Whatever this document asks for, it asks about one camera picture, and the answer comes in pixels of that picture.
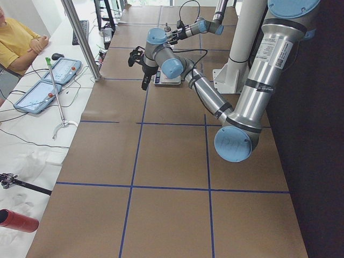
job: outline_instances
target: black wall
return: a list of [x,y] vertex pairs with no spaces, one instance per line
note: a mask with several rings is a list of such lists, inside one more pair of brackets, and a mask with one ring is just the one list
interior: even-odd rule
[[321,1],[267,108],[310,258],[344,257],[343,34],[344,1]]

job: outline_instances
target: keyboard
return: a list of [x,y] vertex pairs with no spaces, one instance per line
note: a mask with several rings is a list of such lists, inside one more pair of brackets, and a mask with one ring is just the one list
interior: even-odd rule
[[[88,29],[90,26],[88,20],[80,20],[80,25],[81,25],[82,31],[86,37],[86,40],[88,40]],[[71,41],[71,44],[72,45],[79,45],[79,42],[77,42],[77,37],[76,37],[76,34],[74,31],[73,31],[73,39]]]

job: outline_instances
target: black mouse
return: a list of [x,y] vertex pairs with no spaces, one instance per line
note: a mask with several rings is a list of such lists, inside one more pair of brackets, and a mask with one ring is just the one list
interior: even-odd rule
[[53,60],[57,60],[57,59],[63,58],[63,57],[64,57],[64,55],[63,55],[63,54],[60,54],[60,53],[54,53],[54,54],[52,55],[52,59],[53,59]]

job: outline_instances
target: red cylinder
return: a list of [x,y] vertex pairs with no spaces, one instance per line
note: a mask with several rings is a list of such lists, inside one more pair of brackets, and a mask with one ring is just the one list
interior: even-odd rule
[[7,209],[0,210],[0,226],[27,233],[38,228],[38,220]]

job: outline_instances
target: blue cap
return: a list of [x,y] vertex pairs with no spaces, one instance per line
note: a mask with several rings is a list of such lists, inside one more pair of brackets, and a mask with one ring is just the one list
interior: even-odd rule
[[214,146],[224,160],[240,162],[252,152],[252,142],[247,133],[234,126],[222,127],[215,135]]
[[320,0],[268,0],[269,11],[282,19],[294,19],[306,15]]
[[198,29],[199,29],[200,33],[206,32],[205,20],[201,20],[198,22]]
[[161,70],[163,74],[167,76],[169,79],[174,79],[181,75],[184,68],[182,63],[177,58],[167,59],[161,66]]
[[152,28],[148,31],[147,42],[152,45],[164,44],[166,39],[166,33],[161,28]]
[[224,26],[223,25],[220,25],[217,30],[215,31],[215,34],[216,35],[221,35],[222,34],[222,31],[224,31]]

